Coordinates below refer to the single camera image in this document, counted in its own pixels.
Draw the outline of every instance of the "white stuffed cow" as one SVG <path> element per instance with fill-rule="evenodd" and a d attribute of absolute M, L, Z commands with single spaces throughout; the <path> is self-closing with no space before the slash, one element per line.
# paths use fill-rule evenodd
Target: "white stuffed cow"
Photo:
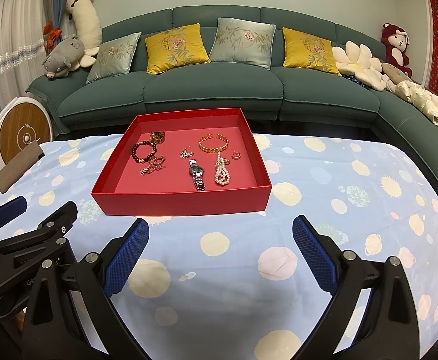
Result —
<path fill-rule="evenodd" d="M 102 28 L 96 9 L 90 0 L 67 0 L 66 11 L 69 20 L 74 19 L 77 37 L 84 43 L 84 56 L 79 60 L 81 67 L 92 66 L 102 43 Z"/>

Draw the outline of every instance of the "wooden disc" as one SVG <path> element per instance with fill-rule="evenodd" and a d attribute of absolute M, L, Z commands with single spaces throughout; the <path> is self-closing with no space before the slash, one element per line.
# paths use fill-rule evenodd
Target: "wooden disc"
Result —
<path fill-rule="evenodd" d="M 51 140 L 45 114 L 32 103 L 15 105 L 4 118 L 0 130 L 0 153 L 4 163 L 35 140 L 39 144 Z"/>

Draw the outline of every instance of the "screw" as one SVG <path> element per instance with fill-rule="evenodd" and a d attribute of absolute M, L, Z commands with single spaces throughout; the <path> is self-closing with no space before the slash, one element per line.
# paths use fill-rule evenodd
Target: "screw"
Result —
<path fill-rule="evenodd" d="M 356 254 L 351 250 L 346 250 L 343 254 L 346 260 L 352 261 L 356 258 Z"/>
<path fill-rule="evenodd" d="M 389 262 L 394 266 L 399 266 L 401 264 L 401 261 L 396 256 L 392 256 L 389 259 Z"/>
<path fill-rule="evenodd" d="M 89 253 L 89 254 L 85 257 L 85 260 L 86 260 L 88 263 L 93 263 L 93 262 L 95 262 L 97 259 L 98 259 L 98 255 L 97 255 L 97 253 Z"/>
<path fill-rule="evenodd" d="M 47 268 L 50 268 L 50 266 L 53 264 L 53 261 L 52 260 L 50 260 L 50 259 L 45 259 L 43 262 L 42 262 L 42 268 L 45 268 L 45 269 L 47 269 Z"/>

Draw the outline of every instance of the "polka dot tablecloth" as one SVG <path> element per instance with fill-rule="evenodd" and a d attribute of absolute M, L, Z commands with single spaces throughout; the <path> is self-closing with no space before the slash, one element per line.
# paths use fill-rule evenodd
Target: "polka dot tablecloth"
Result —
<path fill-rule="evenodd" d="M 150 357 L 290 359 L 330 300 L 293 241 L 300 214 L 363 259 L 400 258 L 416 303 L 421 353 L 429 349 L 438 339 L 438 197 L 415 164 L 381 143 L 255 138 L 273 185 L 265 211 L 144 217 L 149 244 L 112 301 Z M 27 212 L 0 229 L 0 239 L 34 230 L 68 200 L 78 208 L 67 234 L 78 259 L 123 235 L 135 218 L 106 216 L 90 195 L 119 139 L 42 144 L 46 156 L 0 195 L 0 204 L 19 195 L 28 201 Z M 73 296 L 91 344 L 103 350 L 80 294 Z M 339 349 L 351 344 L 367 296 L 363 291 Z"/>

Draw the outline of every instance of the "yellow pillow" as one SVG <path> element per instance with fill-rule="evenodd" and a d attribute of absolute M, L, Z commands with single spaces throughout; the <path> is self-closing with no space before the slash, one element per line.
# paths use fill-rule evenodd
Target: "yellow pillow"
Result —
<path fill-rule="evenodd" d="M 158 74 L 179 66 L 211 62 L 199 28 L 199 24 L 191 24 L 146 38 L 148 73 Z"/>
<path fill-rule="evenodd" d="M 330 40 L 304 32 L 282 28 L 286 42 L 286 68 L 307 68 L 341 75 L 332 54 Z"/>

